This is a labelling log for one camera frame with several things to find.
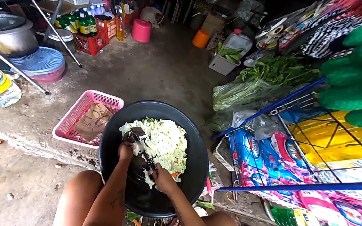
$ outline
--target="person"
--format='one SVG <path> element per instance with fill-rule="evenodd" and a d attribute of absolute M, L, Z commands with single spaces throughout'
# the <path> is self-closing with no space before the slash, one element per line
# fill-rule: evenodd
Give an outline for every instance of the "person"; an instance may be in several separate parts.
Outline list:
<path fill-rule="evenodd" d="M 132 144 L 123 142 L 118 148 L 119 161 L 106 184 L 96 171 L 82 171 L 73 177 L 58 202 L 53 226 L 120 226 L 125 209 L 125 183 L 133 156 Z M 153 179 L 174 205 L 177 217 L 173 226 L 237 226 L 227 214 L 215 212 L 200 218 L 173 180 L 158 163 Z"/>

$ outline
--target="black basin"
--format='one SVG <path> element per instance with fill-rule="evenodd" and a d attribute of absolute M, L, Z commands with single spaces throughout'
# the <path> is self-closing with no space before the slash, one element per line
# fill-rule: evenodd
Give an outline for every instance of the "black basin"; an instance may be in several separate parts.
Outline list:
<path fill-rule="evenodd" d="M 126 122 L 142 120 L 145 117 L 173 120 L 185 129 L 188 148 L 187 169 L 177 183 L 189 202 L 194 203 L 206 184 L 208 176 L 208 152 L 201 133 L 195 124 L 177 108 L 163 102 L 144 100 L 132 103 L 119 110 L 107 123 L 100 140 L 98 157 L 104 181 L 107 181 L 118 163 L 117 149 L 122 142 L 118 130 Z M 175 215 L 168 197 L 141 180 L 142 170 L 131 162 L 125 190 L 125 205 L 142 216 L 168 218 Z"/>

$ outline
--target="orange stool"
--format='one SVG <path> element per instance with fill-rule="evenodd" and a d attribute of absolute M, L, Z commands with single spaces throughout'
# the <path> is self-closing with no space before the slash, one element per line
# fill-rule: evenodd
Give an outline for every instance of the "orange stool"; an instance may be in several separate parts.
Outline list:
<path fill-rule="evenodd" d="M 198 48 L 204 48 L 208 43 L 210 38 L 210 34 L 207 31 L 199 29 L 195 34 L 194 39 L 192 40 L 192 44 Z"/>

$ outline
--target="knife blade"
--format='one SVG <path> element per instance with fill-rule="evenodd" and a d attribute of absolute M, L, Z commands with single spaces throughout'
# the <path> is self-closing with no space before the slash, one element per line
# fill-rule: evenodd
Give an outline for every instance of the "knife blade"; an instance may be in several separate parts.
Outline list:
<path fill-rule="evenodd" d="M 143 154 L 143 156 L 145 157 L 146 159 L 146 162 L 148 163 L 148 166 L 157 172 L 157 168 L 156 168 L 156 165 L 153 163 L 153 160 L 149 157 L 148 153 L 146 153 L 145 149 L 143 148 L 142 146 L 142 143 L 139 139 L 139 137 L 137 135 L 135 135 L 135 142 L 136 144 L 138 145 L 139 149 L 140 149 L 140 152 Z"/>

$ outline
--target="cabbage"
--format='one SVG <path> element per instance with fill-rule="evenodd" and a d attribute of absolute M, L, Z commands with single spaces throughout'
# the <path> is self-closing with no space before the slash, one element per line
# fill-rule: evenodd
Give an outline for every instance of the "cabbage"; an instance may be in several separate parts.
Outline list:
<path fill-rule="evenodd" d="M 185 134 L 187 132 L 177 126 L 172 120 L 149 118 L 143 119 L 142 121 L 135 120 L 132 123 L 125 123 L 125 125 L 119 128 L 119 131 L 121 131 L 122 136 L 124 136 L 132 127 L 137 126 L 141 127 L 146 134 L 145 139 L 141 141 L 141 145 L 152 161 L 155 164 L 159 162 L 161 166 L 170 173 L 184 173 L 184 170 L 187 168 L 187 154 L 185 153 L 187 149 Z M 137 156 L 139 152 L 138 145 L 134 143 L 133 154 Z M 145 182 L 152 188 L 154 182 L 149 178 L 148 172 L 145 171 Z M 179 175 L 173 177 L 174 181 L 181 181 L 178 176 Z"/>

